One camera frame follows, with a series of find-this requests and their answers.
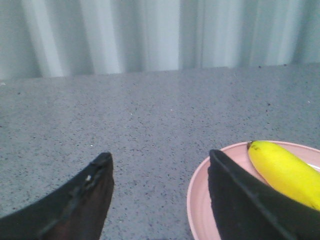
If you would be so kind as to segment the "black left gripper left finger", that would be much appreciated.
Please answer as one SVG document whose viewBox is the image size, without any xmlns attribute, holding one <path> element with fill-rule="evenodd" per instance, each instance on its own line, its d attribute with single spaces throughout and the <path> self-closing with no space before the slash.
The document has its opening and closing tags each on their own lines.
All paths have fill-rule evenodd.
<svg viewBox="0 0 320 240">
<path fill-rule="evenodd" d="M 101 153 L 64 185 L 0 219 L 2 240 L 98 240 L 114 192 L 113 157 Z"/>
</svg>

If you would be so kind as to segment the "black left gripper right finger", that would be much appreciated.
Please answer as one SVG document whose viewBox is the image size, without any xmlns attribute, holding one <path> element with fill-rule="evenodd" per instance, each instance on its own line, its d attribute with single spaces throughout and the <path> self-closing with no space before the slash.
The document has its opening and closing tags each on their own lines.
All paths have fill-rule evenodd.
<svg viewBox="0 0 320 240">
<path fill-rule="evenodd" d="M 222 240 L 318 240 L 320 213 L 267 186 L 224 152 L 209 152 L 208 190 Z"/>
</svg>

